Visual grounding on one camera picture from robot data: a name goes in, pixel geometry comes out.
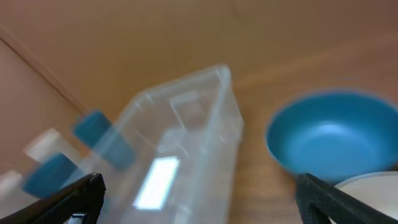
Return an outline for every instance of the wooden table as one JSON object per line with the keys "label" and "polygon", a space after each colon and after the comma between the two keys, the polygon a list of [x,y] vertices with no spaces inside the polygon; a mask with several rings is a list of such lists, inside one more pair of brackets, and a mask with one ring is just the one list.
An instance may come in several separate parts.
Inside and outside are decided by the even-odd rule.
{"label": "wooden table", "polygon": [[355,88],[398,103],[397,62],[398,35],[391,34],[235,77],[234,93],[245,127],[229,223],[301,223],[294,179],[267,151],[267,123],[291,100],[326,88]]}

